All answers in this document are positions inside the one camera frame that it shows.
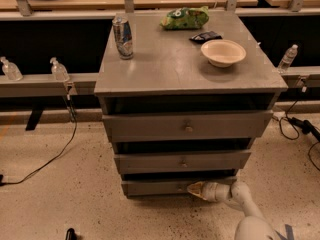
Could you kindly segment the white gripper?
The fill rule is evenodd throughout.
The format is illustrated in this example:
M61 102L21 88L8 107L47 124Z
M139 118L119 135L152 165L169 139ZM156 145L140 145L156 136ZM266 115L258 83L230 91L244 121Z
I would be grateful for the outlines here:
M231 198L231 186L217 182L198 181L188 185L187 189L190 194L209 202L225 202Z

